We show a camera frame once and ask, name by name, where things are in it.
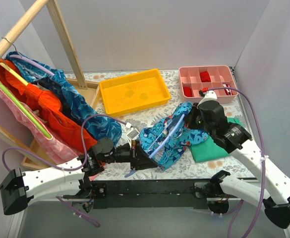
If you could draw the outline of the light blue wire hanger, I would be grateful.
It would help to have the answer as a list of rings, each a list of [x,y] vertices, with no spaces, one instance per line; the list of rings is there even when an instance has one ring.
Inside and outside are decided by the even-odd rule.
[[[187,148],[184,134],[184,113],[176,113],[161,119],[152,127],[140,131],[138,139],[144,152],[165,171],[174,165]]]

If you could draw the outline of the blue shark print shorts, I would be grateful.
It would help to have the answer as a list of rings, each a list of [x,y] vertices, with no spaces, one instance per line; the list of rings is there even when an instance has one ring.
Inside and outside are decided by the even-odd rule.
[[[191,145],[205,142],[209,135],[199,129],[190,129],[184,121],[193,104],[179,104],[173,114],[160,119],[139,134],[141,148],[163,171],[174,165]]]

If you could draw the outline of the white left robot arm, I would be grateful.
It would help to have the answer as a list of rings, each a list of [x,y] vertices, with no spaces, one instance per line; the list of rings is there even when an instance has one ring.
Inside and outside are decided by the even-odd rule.
[[[87,151],[87,155],[55,168],[11,170],[0,184],[3,213],[13,215],[32,203],[54,197],[101,198],[107,190],[106,185],[93,184],[90,178],[104,171],[103,163],[129,163],[132,171],[158,166],[141,148],[139,140],[115,148],[111,139],[103,138]]]

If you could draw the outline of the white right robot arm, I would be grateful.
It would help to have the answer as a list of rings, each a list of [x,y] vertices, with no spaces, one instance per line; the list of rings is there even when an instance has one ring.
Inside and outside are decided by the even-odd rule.
[[[214,100],[195,103],[184,121],[190,129],[201,129],[232,157],[240,161],[264,184],[261,189],[221,170],[199,192],[221,197],[238,197],[254,206],[260,205],[266,217],[277,227],[290,225],[290,178],[261,150],[251,134],[240,124],[228,122],[224,108]]]

